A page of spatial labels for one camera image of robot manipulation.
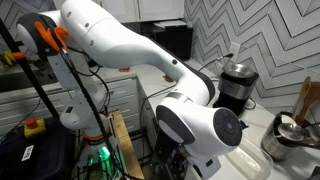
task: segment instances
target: white countertop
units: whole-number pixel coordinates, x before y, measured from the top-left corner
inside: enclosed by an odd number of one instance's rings
[[[200,69],[201,65],[195,61],[187,61],[187,64],[194,67],[195,69]],[[202,70],[211,79],[217,79],[214,74],[210,71],[204,69]],[[139,65],[130,68],[130,72],[119,72],[115,69],[102,68],[99,71],[99,75],[104,79],[117,80],[124,77],[135,77],[137,76],[146,95],[149,96],[159,90],[170,87],[174,83],[168,83],[164,80],[164,73],[157,68],[150,65]],[[213,102],[217,99],[219,92],[217,90],[218,82],[214,82],[216,88],[216,95],[209,106],[212,107]],[[46,91],[52,89],[59,89],[58,83],[43,86]],[[155,111],[156,106],[161,102],[161,100],[166,96],[170,90],[165,91],[164,94],[154,96],[149,99],[152,109]],[[18,90],[8,93],[0,94],[1,98],[4,97],[14,97],[21,94],[36,94],[33,88],[28,88],[24,90]],[[243,136],[247,138],[250,142],[260,147],[260,142],[264,132],[274,118],[274,115],[267,111],[265,108],[257,104],[254,110],[245,110],[241,116],[250,127],[243,131]],[[320,156],[319,151],[310,148],[302,148],[290,159],[283,162],[276,162],[274,168],[268,179],[307,179],[315,166],[320,166]],[[219,157],[221,163],[221,169],[210,179],[246,179],[224,156]],[[186,179],[200,179],[196,177],[195,171],[191,168],[188,171],[188,176]]]

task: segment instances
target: plastic container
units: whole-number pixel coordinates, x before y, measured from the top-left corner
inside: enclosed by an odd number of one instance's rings
[[[245,138],[225,156],[247,179],[266,179],[273,167],[272,158]]]

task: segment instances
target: coffee machine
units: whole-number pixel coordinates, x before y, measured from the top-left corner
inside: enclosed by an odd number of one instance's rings
[[[232,62],[227,63],[223,71],[218,86],[219,98],[213,107],[225,107],[240,116],[259,75],[247,66]]]

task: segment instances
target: metal stand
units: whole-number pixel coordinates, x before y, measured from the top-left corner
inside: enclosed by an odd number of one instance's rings
[[[8,29],[4,25],[2,19],[0,19],[0,34],[6,44],[8,45],[9,49],[11,52],[20,52],[19,47],[16,45],[14,39],[12,38],[11,34],[9,33]],[[52,114],[53,117],[59,117],[58,112],[52,105],[50,99],[48,98],[47,94],[43,90],[41,84],[38,82],[36,76],[33,74],[26,58],[23,58],[19,60],[19,64],[21,68],[23,69],[24,73],[26,73],[28,79],[30,80],[31,84],[33,87],[36,89],[38,92],[39,96],[41,97],[42,101],[45,103],[47,108],[49,109],[50,113]]]

